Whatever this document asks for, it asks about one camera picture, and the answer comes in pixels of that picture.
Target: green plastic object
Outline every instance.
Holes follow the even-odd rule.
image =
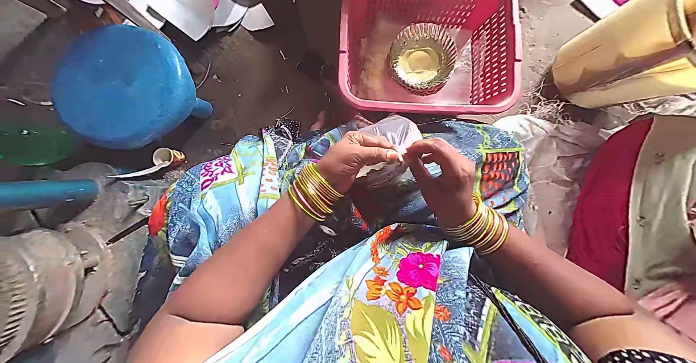
[[[63,160],[82,145],[64,128],[0,123],[0,161],[43,166]]]

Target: bangle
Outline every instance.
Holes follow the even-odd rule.
[[[290,193],[290,198],[292,198],[293,202],[295,202],[295,205],[297,205],[302,211],[304,211],[304,213],[311,216],[318,222],[323,222],[326,219],[325,215],[321,215],[318,212],[311,210],[311,207],[308,206],[305,198],[302,198],[300,194],[295,192],[294,185],[290,186],[290,190],[288,190],[288,193]]]
[[[323,222],[333,212],[332,205],[343,197],[318,172],[314,163],[305,165],[290,186],[290,198],[307,215]]]
[[[500,249],[508,238],[509,224],[504,216],[486,206],[481,196],[473,194],[476,213],[466,223],[443,230],[452,238],[468,246],[473,246],[481,255],[487,255]]]
[[[479,252],[482,256],[487,256],[488,254],[495,252],[496,250],[500,249],[503,243],[508,238],[508,233],[510,231],[510,225],[506,222],[505,225],[503,226],[502,234],[500,234],[500,239],[498,239],[498,242],[493,244],[489,249],[485,249]]]

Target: woman's left hand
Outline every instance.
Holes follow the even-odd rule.
[[[364,166],[399,159],[395,146],[384,137],[348,132],[328,149],[317,170],[334,189],[345,193]]]

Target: orange flower print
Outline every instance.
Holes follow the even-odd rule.
[[[410,308],[411,310],[419,310],[423,308],[421,301],[418,300],[417,297],[414,297],[414,287],[403,287],[396,281],[392,281],[391,283],[389,283],[389,287],[391,288],[391,290],[388,290],[385,293],[387,294],[389,299],[394,301],[397,313],[403,315],[406,311],[406,307]]]
[[[384,227],[383,229],[379,230],[377,234],[374,234],[374,240],[370,244],[370,256],[372,256],[373,263],[379,264],[379,250],[377,247],[384,243],[384,241],[386,241],[391,234],[391,226]]]
[[[452,319],[452,312],[443,305],[435,305],[435,318],[447,322]]]
[[[386,290],[384,287],[384,283],[386,283],[385,279],[380,279],[379,276],[375,276],[372,280],[365,280],[365,283],[368,285],[368,293],[366,294],[368,300],[378,300],[384,295]]]
[[[382,277],[389,276],[389,271],[387,270],[387,268],[385,268],[383,266],[375,265],[372,267],[372,270],[374,271],[375,274],[377,274],[379,276],[382,276]]]
[[[440,345],[439,352],[440,356],[445,360],[445,362],[450,363],[452,361],[452,353],[447,347]]]

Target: floral saree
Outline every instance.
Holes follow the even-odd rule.
[[[522,227],[529,178],[512,136],[457,120],[420,129],[474,161],[486,204]],[[180,268],[172,288],[346,130],[301,142],[264,131],[190,169],[166,195],[160,231]],[[352,189],[291,254],[247,331],[209,362],[589,361],[536,309],[471,275],[474,261],[436,226],[409,172],[395,185]]]

